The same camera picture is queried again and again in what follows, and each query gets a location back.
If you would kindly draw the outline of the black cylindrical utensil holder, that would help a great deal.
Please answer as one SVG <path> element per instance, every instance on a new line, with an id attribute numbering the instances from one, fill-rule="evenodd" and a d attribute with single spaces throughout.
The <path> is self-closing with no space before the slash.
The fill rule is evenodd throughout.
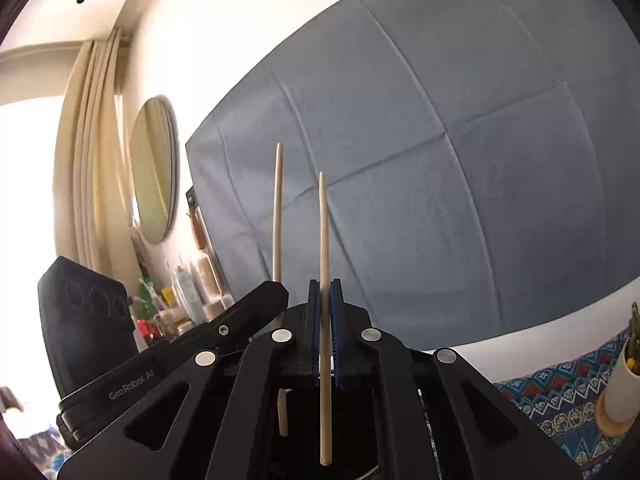
<path id="1" fill-rule="evenodd" d="M 370 391 L 332 393 L 332 462 L 320 464 L 319 393 L 286 393 L 288 434 L 273 437 L 270 479 L 386 479 L 388 439 Z"/>

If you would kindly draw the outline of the blue patterned tablecloth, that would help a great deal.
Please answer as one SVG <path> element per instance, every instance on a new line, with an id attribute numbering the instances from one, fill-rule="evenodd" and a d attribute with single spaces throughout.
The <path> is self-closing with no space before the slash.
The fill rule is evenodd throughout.
<path id="1" fill-rule="evenodd" d="M 611 427 L 628 424 L 613 422 L 604 407 L 605 388 L 627 338 L 628 330 L 623 330 L 574 361 L 496 385 L 574 460 L 585 479 L 598 478 L 622 442 L 625 433 Z"/>

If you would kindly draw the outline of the wooden brush on wall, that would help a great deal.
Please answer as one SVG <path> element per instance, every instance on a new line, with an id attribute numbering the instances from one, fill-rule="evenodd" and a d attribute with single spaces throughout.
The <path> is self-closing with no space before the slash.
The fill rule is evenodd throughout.
<path id="1" fill-rule="evenodd" d="M 191 186 L 186 191 L 186 202 L 188 203 L 188 216 L 191 222 L 191 230 L 194 238 L 194 243 L 198 250 L 205 250 L 207 247 L 206 233 L 203 228 L 201 218 L 198 215 L 200 206 L 198 206 L 198 199 L 196 198 L 194 187 Z"/>

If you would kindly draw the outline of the grey-blue backdrop cloth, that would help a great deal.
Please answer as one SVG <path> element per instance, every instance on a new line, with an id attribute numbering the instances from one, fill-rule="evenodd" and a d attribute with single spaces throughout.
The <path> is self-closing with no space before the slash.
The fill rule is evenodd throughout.
<path id="1" fill-rule="evenodd" d="M 639 274 L 639 43 L 613 0 L 341 0 L 186 144 L 231 292 L 331 271 L 407 346 L 524 330 Z"/>

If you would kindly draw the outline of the wooden chopstick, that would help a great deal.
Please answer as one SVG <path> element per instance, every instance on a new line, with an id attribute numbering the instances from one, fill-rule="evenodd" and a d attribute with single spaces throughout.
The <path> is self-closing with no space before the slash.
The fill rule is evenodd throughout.
<path id="1" fill-rule="evenodd" d="M 282 219 L 282 188 L 283 188 L 283 145 L 277 144 L 276 163 L 274 164 L 273 179 L 273 217 L 272 217 L 272 279 L 280 282 L 281 269 L 281 219 Z M 288 412 L 286 411 L 286 391 L 278 392 L 278 421 L 281 437 L 288 435 Z"/>
<path id="2" fill-rule="evenodd" d="M 330 326 L 330 239 L 329 208 L 326 201 L 326 177 L 319 172 L 320 226 L 320 464 L 332 463 L 332 384 L 331 384 L 331 326 Z"/>

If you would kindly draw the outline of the green bottle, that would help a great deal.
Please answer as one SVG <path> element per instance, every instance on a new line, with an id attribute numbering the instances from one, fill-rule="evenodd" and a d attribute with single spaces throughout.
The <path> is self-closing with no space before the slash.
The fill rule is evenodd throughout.
<path id="1" fill-rule="evenodd" d="M 157 307 L 155 307 L 154 301 L 152 299 L 149 283 L 143 278 L 140 278 L 139 280 L 138 297 L 142 302 L 142 318 L 145 318 L 146 320 L 148 320 L 149 318 L 154 318 L 154 316 L 157 315 L 158 310 Z"/>

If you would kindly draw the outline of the white pot with cactus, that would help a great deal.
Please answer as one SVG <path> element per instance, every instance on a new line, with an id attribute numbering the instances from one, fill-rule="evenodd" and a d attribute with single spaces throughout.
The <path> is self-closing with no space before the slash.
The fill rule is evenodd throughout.
<path id="1" fill-rule="evenodd" d="M 639 307 L 631 306 L 628 338 L 604 392 L 604 407 L 613 422 L 629 422 L 639 414 Z"/>

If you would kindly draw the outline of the grey spray bottle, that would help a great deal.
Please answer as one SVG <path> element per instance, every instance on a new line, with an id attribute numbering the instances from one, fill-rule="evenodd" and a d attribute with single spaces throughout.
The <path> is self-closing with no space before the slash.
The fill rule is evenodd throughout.
<path id="1" fill-rule="evenodd" d="M 174 282 L 177 295 L 192 323 L 194 325 L 205 323 L 206 316 L 203 310 L 203 303 L 191 274 L 183 266 L 177 266 Z"/>

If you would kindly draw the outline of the round wall mirror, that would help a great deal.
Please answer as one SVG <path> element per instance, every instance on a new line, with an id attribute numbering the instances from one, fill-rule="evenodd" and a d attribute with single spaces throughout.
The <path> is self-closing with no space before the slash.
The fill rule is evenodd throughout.
<path id="1" fill-rule="evenodd" d="M 174 223 L 180 172 L 176 118 L 166 96 L 153 96 L 138 111 L 129 154 L 140 230 L 159 245 Z"/>

